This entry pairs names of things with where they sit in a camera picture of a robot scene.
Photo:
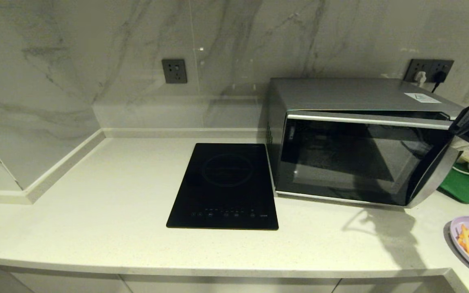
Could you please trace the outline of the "silver microwave oven body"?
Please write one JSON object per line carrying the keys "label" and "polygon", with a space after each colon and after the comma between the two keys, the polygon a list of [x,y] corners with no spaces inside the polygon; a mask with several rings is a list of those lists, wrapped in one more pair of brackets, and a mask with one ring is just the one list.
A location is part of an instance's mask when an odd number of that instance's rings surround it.
{"label": "silver microwave oven body", "polygon": [[287,111],[439,112],[453,122],[461,107],[397,79],[286,79],[269,83],[263,107],[264,125],[270,115]]}

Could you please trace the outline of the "green plastic tray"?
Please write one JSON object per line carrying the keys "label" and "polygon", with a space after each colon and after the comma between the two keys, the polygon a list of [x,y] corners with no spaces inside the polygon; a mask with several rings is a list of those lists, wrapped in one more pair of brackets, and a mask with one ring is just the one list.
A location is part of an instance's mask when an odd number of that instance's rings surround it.
{"label": "green plastic tray", "polygon": [[469,170],[455,163],[438,190],[458,202],[469,204]]}

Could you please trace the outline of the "black induction cooktop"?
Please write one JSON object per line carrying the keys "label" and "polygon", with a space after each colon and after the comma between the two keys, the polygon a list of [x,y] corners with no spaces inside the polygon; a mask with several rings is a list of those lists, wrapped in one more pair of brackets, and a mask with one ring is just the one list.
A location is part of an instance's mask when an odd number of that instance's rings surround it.
{"label": "black induction cooktop", "polygon": [[278,230],[266,146],[197,143],[166,226]]}

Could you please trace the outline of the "white counter cabinet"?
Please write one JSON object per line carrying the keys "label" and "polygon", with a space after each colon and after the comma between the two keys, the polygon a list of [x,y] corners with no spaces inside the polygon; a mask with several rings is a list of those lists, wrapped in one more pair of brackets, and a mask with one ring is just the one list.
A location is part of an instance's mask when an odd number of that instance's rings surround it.
{"label": "white counter cabinet", "polygon": [[121,275],[0,266],[0,293],[456,293],[442,276],[321,279]]}

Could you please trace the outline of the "grey double wall socket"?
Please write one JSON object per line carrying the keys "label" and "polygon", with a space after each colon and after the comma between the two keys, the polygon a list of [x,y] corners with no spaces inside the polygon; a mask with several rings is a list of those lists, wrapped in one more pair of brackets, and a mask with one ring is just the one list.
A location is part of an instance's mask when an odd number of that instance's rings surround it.
{"label": "grey double wall socket", "polygon": [[450,59],[411,59],[406,69],[403,80],[406,82],[415,82],[415,76],[418,72],[425,72],[426,82],[436,83],[443,82],[436,79],[440,72],[444,72],[448,76],[454,60]]}

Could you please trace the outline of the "grey single wall socket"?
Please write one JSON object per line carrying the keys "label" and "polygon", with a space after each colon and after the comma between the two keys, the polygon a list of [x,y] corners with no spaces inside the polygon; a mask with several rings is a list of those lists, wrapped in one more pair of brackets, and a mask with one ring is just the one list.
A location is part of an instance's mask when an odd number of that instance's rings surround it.
{"label": "grey single wall socket", "polygon": [[167,84],[186,84],[188,78],[184,59],[163,59],[162,70]]}

